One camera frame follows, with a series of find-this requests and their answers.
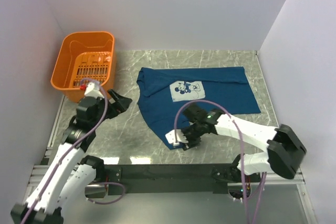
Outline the blue mickey mouse t-shirt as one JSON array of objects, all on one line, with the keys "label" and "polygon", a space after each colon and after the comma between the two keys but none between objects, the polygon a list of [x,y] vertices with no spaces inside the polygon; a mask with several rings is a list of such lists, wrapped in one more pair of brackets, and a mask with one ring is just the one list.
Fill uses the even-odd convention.
[{"label": "blue mickey mouse t-shirt", "polygon": [[260,109],[243,67],[151,69],[141,68],[137,77],[138,106],[147,126],[170,149],[165,135],[174,127],[188,126],[178,110],[188,101],[207,100],[230,114],[257,114]]}]

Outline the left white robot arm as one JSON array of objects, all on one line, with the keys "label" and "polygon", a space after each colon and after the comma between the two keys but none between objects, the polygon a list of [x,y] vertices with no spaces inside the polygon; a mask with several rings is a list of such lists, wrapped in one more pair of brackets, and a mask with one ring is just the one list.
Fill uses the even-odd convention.
[{"label": "left white robot arm", "polygon": [[87,185],[101,185],[103,192],[107,192],[111,182],[104,161],[85,153],[96,137],[97,127],[125,112],[131,103],[132,99],[112,89],[94,91],[80,100],[39,185],[24,204],[12,208],[14,223],[63,223],[66,207]]}]

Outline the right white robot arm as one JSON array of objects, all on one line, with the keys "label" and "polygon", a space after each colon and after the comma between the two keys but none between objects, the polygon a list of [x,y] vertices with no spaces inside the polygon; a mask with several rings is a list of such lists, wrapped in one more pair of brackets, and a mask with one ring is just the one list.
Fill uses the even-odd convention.
[{"label": "right white robot arm", "polygon": [[248,175],[264,172],[294,179],[307,153],[293,129],[285,124],[279,127],[260,125],[229,116],[221,109],[207,112],[195,103],[189,105],[183,114],[191,123],[181,130],[187,148],[198,145],[202,135],[212,133],[242,139],[261,150],[240,155],[232,163],[230,175],[238,182]]}]

